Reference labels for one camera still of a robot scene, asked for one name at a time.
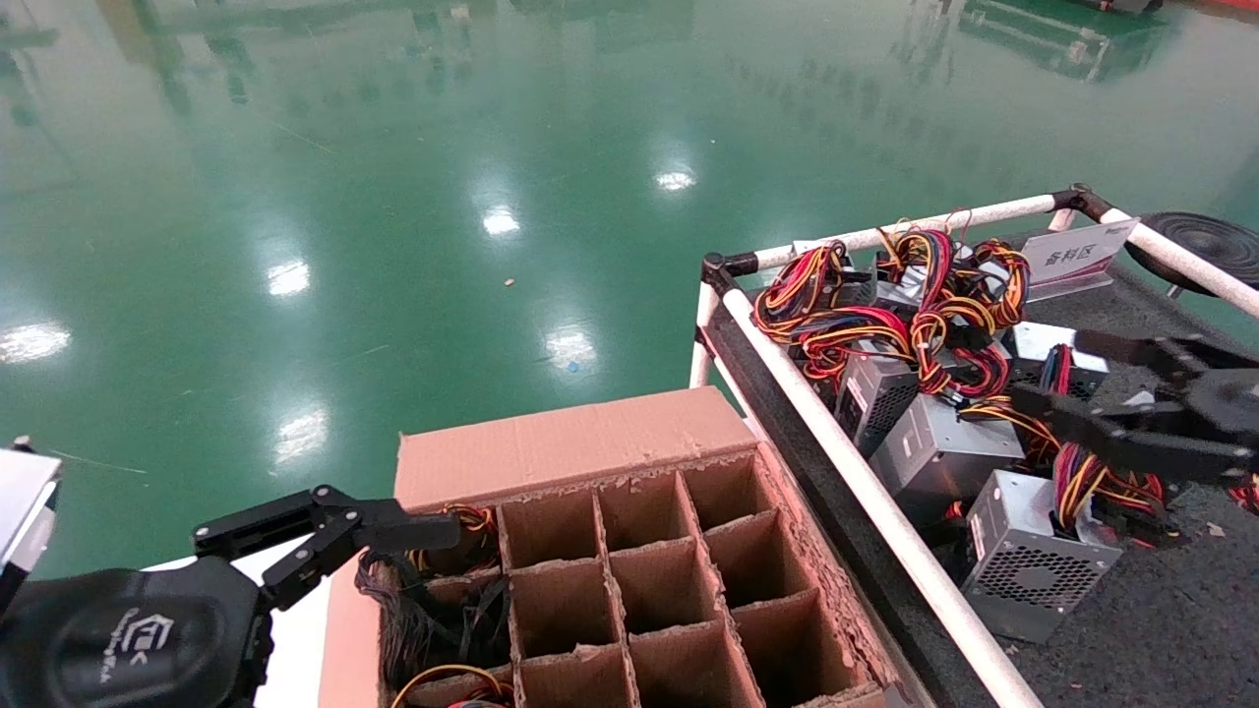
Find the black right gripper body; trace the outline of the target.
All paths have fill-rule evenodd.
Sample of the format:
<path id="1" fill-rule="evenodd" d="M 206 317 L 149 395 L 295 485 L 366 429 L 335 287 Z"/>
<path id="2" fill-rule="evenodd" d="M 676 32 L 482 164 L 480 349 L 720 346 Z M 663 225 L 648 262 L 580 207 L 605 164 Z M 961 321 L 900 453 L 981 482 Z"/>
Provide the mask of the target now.
<path id="1" fill-rule="evenodd" d="M 1183 408 L 1195 438 L 1256 448 L 1258 370 L 1212 369 L 1188 383 Z"/>

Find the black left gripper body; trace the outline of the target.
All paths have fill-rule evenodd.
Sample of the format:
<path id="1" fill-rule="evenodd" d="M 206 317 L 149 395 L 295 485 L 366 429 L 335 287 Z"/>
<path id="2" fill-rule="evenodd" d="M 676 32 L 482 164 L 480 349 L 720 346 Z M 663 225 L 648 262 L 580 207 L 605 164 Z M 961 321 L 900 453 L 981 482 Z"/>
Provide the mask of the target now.
<path id="1" fill-rule="evenodd" d="M 229 561 L 29 582 L 3 614 L 5 707 L 249 707 L 269 596 Z"/>

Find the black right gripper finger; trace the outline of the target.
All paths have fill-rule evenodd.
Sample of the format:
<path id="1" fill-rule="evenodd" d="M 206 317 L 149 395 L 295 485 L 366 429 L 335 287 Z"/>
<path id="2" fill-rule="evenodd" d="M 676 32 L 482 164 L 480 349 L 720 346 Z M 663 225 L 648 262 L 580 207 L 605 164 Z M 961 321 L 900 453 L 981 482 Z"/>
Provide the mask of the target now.
<path id="1" fill-rule="evenodd" d="M 1073 397 L 1013 385 L 1016 411 L 1049 425 L 1063 443 L 1079 443 L 1115 471 L 1177 481 L 1235 484 L 1256 476 L 1256 448 L 1195 438 L 1183 392 L 1146 406 L 1092 408 Z"/>
<path id="2" fill-rule="evenodd" d="M 1199 335 L 1132 339 L 1078 328 L 1074 341 L 1079 351 L 1147 369 L 1166 383 L 1190 383 L 1216 370 L 1258 368 L 1255 357 L 1217 346 Z"/>

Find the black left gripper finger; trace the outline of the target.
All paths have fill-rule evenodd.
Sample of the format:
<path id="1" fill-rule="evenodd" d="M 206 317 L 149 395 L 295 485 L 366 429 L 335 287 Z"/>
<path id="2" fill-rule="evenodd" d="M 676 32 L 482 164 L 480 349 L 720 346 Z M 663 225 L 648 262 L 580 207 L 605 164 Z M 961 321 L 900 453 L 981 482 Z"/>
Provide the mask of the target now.
<path id="1" fill-rule="evenodd" d="M 410 514 L 395 498 L 361 501 L 321 485 L 203 523 L 193 544 L 198 559 L 238 561 L 301 539 L 262 580 L 267 606 L 286 611 L 363 551 L 449 551 L 460 534 L 454 511 Z"/>

